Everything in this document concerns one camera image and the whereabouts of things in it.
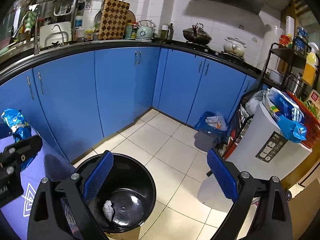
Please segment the blue foil wrapper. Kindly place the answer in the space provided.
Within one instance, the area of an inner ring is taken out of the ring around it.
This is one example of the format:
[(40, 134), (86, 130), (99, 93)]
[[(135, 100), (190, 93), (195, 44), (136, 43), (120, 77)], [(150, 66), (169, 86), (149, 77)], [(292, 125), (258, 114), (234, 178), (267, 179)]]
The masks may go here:
[[(31, 126), (20, 111), (13, 108), (6, 108), (1, 114), (1, 119), (12, 131), (11, 134), (14, 141), (11, 141), (11, 144), (31, 137)], [(21, 166), (21, 171), (24, 171), (33, 160), (34, 159), (30, 159), (26, 166)]]

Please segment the white tissue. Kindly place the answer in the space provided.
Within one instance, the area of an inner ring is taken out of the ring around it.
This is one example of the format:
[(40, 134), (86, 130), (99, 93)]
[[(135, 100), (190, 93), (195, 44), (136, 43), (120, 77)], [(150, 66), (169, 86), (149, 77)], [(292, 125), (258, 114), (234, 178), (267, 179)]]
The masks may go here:
[(103, 213), (106, 219), (111, 222), (114, 216), (114, 209), (110, 200), (107, 200), (103, 205)]

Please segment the blue kitchen cabinets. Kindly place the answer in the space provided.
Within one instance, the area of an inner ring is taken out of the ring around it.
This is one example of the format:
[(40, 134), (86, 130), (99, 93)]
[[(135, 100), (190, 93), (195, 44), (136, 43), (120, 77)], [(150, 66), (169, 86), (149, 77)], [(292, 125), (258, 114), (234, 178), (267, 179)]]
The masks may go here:
[(206, 111), (229, 121), (254, 81), (244, 64), (160, 47), (106, 48), (15, 70), (1, 83), (1, 109), (21, 111), (74, 161), (150, 108), (189, 126)]

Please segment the black round trash bin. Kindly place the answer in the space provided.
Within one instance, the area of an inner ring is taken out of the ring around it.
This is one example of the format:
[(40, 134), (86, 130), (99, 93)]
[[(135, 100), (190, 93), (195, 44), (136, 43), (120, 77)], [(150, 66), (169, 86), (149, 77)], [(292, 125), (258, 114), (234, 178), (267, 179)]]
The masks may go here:
[[(136, 159), (113, 154), (113, 166), (96, 198), (88, 207), (105, 233), (125, 233), (140, 227), (151, 215), (156, 202), (156, 185), (147, 168)], [(109, 222), (103, 205), (112, 202), (114, 216)]]

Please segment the blue patterned tablecloth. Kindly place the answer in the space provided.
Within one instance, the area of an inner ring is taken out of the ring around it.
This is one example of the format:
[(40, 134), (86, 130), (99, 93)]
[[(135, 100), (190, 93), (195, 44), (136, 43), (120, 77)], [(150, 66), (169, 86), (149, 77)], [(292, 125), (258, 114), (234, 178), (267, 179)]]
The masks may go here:
[(1, 207), (1, 213), (20, 239), (27, 239), (29, 216), (40, 181), (44, 177), (63, 180), (75, 168), (57, 153), (46, 141), (35, 159), (21, 172), (23, 193), (15, 200)]

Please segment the blue plastic bag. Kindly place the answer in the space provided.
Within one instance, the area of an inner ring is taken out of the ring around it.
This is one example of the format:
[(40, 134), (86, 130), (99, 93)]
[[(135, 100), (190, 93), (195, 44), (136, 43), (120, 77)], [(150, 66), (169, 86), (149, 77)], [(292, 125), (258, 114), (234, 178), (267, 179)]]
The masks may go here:
[(269, 89), (264, 105), (287, 140), (295, 143), (306, 140), (307, 129), (304, 126), (304, 114), (286, 93), (276, 88)]

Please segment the small grey bin blue bag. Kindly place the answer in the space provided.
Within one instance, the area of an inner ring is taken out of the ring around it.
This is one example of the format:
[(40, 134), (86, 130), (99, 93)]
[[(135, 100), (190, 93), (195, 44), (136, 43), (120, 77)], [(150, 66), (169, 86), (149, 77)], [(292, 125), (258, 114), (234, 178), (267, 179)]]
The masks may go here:
[(197, 130), (194, 145), (203, 152), (208, 152), (219, 144), (227, 134), (228, 126), (219, 112), (204, 112), (194, 127)]

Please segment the black metal shelf rack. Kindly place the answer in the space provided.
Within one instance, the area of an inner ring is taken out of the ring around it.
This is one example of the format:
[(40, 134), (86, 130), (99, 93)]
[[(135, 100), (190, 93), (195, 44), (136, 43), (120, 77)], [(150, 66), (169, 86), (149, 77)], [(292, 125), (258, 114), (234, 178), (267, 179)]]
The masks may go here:
[[(316, 77), (313, 85), (309, 85), (303, 80), (297, 82), (293, 88), (289, 88), (288, 85), (293, 84), (294, 76), (302, 77), (305, 64), (306, 58), (293, 48), (280, 47), (278, 43), (274, 42), (270, 46), (261, 77), (259, 78), (260, 85), (275, 87), (284, 92), (290, 92), (295, 94), (297, 98), (304, 100), (310, 94), (311, 90), (317, 87), (319, 67), (316, 67)], [(271, 80), (270, 74), (273, 70), (277, 71), (280, 76), (283, 77), (280, 82)]]

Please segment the checkered wooden cutting board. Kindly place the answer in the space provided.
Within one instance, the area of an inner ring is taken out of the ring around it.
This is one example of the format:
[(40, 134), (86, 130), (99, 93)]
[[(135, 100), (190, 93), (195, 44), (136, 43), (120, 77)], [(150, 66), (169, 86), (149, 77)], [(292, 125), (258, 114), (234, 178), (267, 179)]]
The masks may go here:
[(125, 32), (130, 4), (123, 0), (104, 0), (99, 40), (119, 40)]

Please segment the mint green kettle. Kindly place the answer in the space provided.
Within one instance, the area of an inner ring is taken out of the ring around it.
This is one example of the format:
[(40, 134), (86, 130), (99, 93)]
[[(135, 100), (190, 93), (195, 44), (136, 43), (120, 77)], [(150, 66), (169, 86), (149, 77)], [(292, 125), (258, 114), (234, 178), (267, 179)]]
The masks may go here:
[(142, 41), (151, 41), (156, 25), (150, 20), (141, 20), (138, 22), (136, 39)]

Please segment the white ceramic pot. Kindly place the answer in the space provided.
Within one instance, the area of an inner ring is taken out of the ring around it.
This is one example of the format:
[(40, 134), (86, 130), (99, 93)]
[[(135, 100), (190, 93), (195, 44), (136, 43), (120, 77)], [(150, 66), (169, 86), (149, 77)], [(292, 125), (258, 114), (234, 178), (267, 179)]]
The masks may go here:
[(233, 54), (237, 57), (244, 57), (246, 44), (238, 38), (227, 37), (223, 45), (223, 50), (226, 53)]

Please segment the black wok with lid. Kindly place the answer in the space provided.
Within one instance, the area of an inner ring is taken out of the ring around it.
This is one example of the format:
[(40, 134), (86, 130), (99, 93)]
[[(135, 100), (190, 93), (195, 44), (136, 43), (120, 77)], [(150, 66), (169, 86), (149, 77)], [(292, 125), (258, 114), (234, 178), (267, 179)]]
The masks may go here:
[(204, 25), (200, 22), (193, 24), (192, 27), (183, 30), (184, 38), (191, 43), (206, 46), (208, 45), (212, 37), (204, 31)]

